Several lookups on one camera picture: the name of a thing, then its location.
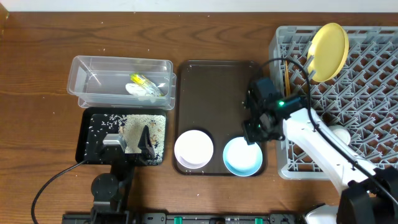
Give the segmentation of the light blue bowl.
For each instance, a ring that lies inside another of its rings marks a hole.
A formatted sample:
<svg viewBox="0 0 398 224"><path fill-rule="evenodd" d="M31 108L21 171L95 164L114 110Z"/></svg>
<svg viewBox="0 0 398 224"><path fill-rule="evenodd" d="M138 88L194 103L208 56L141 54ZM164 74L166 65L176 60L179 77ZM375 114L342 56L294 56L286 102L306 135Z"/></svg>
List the light blue bowl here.
<svg viewBox="0 0 398 224"><path fill-rule="evenodd" d="M243 137L236 137L225 145L223 162L232 174L249 177L258 172L262 166L262 150L257 143L248 144Z"/></svg>

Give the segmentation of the wooden chopstick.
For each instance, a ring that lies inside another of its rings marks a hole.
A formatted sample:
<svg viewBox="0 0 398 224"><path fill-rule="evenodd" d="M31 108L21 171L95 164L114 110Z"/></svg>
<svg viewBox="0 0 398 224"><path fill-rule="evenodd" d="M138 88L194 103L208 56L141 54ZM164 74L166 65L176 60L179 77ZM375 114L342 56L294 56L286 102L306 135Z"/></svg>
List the wooden chopstick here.
<svg viewBox="0 0 398 224"><path fill-rule="evenodd" d="M290 95L290 81L289 81L289 67L288 67L288 62L285 60L284 61L284 80L285 80L285 95L289 96Z"/></svg>

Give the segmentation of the white bowl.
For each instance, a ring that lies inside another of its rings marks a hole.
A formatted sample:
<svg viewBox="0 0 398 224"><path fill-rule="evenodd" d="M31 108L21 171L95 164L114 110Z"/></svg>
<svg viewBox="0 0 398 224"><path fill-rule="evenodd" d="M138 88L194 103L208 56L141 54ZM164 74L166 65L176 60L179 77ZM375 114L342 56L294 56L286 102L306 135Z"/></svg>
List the white bowl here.
<svg viewBox="0 0 398 224"><path fill-rule="evenodd" d="M182 166L199 169L210 162L214 152L213 141L203 131L189 130L182 133L174 145L174 155Z"/></svg>

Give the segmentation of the white tissue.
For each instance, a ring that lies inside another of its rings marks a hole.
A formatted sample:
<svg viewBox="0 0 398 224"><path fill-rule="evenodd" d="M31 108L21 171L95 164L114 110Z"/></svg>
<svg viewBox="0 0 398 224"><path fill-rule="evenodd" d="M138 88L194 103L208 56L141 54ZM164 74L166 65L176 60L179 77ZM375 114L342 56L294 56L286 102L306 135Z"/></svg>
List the white tissue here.
<svg viewBox="0 0 398 224"><path fill-rule="evenodd" d="M130 95L134 95L134 96L152 96L152 94L148 90L146 90L145 88L139 86L136 83L127 83L125 85L125 89Z"/></svg>

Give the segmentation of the green yellow snack wrapper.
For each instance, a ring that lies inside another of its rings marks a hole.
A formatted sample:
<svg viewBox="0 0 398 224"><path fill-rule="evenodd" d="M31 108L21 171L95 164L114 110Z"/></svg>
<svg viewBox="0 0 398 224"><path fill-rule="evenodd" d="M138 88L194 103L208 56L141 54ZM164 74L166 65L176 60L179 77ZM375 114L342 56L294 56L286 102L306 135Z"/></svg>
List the green yellow snack wrapper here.
<svg viewBox="0 0 398 224"><path fill-rule="evenodd" d="M148 78L146 78L145 76L140 75L138 73L133 73L133 74L130 74L130 79L131 79L132 83L136 83L139 86L148 90L152 94L152 96L155 96L155 97L164 96L164 94L160 90L160 88L155 83L153 83Z"/></svg>

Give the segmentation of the yellow plate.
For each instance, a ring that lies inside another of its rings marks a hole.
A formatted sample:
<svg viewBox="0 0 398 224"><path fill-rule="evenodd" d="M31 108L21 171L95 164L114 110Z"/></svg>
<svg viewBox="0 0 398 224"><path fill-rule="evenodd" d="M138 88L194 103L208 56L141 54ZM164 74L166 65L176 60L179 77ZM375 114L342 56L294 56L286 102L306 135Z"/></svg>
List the yellow plate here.
<svg viewBox="0 0 398 224"><path fill-rule="evenodd" d="M348 57L349 39L337 23L321 27L312 39L307 58L312 58L308 72L315 72L312 80L321 83L331 80L343 68Z"/></svg>

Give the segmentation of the small white cup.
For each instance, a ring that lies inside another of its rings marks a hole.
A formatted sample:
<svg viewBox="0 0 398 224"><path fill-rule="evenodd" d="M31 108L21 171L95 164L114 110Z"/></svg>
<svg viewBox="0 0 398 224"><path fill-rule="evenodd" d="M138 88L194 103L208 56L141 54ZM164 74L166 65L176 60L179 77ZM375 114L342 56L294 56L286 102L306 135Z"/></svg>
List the small white cup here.
<svg viewBox="0 0 398 224"><path fill-rule="evenodd" d="M351 135L348 130L341 125L333 125L329 126L329 129L338 136L346 145L349 145L351 142Z"/></svg>

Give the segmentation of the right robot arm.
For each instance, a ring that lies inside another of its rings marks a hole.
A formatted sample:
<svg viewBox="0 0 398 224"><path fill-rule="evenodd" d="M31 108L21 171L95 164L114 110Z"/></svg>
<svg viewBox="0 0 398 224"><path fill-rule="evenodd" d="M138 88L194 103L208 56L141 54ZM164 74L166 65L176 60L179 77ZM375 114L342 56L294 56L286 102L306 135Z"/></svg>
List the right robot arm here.
<svg viewBox="0 0 398 224"><path fill-rule="evenodd" d="M271 79L248 86L244 121L248 144L285 139L301 148L326 174L340 195L337 206L320 205L304 223L397 223L397 169L380 169L355 153L322 121L308 100L283 97Z"/></svg>

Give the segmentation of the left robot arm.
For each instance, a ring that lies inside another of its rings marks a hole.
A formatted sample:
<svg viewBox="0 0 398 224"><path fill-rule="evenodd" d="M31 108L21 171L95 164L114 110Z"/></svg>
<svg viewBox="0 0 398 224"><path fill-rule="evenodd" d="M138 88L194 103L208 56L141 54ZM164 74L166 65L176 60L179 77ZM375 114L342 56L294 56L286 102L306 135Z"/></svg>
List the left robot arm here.
<svg viewBox="0 0 398 224"><path fill-rule="evenodd" d="M147 166L155 156L149 127L145 126L137 144L140 153L126 153L122 134L107 134L95 154L111 165L109 173L98 175L91 185L94 196L90 223L132 223L127 200L136 166Z"/></svg>

